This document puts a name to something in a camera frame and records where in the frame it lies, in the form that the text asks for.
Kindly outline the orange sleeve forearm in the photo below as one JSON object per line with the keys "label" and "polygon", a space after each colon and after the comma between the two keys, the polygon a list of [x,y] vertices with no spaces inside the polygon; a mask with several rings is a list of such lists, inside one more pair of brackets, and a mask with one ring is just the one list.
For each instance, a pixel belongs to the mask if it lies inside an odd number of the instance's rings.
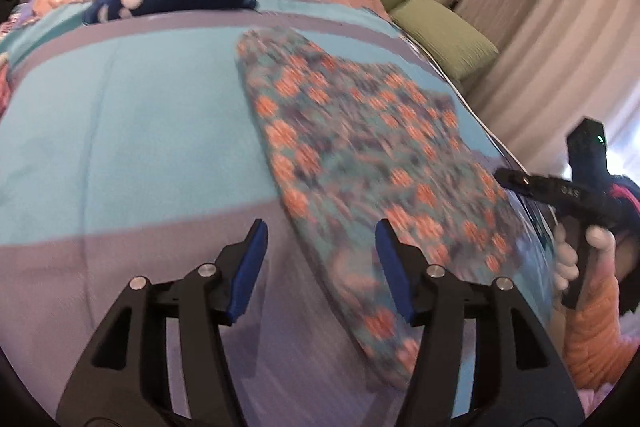
{"label": "orange sleeve forearm", "polygon": [[602,251],[582,309],[566,314],[563,357],[578,389],[616,384],[639,348],[638,337],[620,330],[619,305],[615,254]]}

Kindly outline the right hand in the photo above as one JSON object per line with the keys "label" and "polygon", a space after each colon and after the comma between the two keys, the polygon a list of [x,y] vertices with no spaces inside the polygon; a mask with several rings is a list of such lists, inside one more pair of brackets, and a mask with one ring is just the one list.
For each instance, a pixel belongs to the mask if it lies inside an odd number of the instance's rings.
{"label": "right hand", "polygon": [[[555,268],[553,280],[558,291],[567,292],[570,282],[577,279],[580,274],[578,268],[578,254],[575,248],[567,242],[566,230],[559,223],[555,225],[554,232]],[[601,227],[589,227],[586,232],[587,243],[596,254],[596,267],[585,283],[590,291],[598,289],[606,280],[615,275],[615,251],[616,239],[613,233]]]}

